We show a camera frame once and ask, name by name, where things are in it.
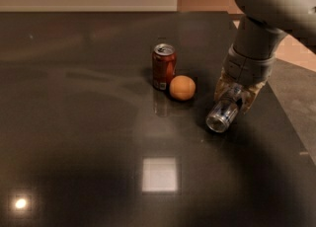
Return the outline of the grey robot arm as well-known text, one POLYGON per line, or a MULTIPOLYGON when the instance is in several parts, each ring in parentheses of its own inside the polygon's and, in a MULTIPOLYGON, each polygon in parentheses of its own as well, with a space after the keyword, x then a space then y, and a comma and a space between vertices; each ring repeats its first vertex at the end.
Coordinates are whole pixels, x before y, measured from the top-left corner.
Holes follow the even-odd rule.
POLYGON ((223 61, 214 98, 239 85, 247 111, 268 81, 286 36, 316 51, 316 0, 235 0, 244 13, 223 61))

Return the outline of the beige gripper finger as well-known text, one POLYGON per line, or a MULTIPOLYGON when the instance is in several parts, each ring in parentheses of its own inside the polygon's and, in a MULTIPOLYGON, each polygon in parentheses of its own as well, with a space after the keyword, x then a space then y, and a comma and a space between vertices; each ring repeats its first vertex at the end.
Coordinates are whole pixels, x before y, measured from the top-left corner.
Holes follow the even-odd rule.
POLYGON ((221 69, 220 77, 216 83, 214 91, 214 100, 219 101, 221 96, 235 84, 235 80, 229 76, 224 69, 221 69))
POLYGON ((253 85, 240 85, 241 93, 239 101, 241 103, 240 111, 245 114, 257 99, 260 91, 266 85, 266 81, 253 85))

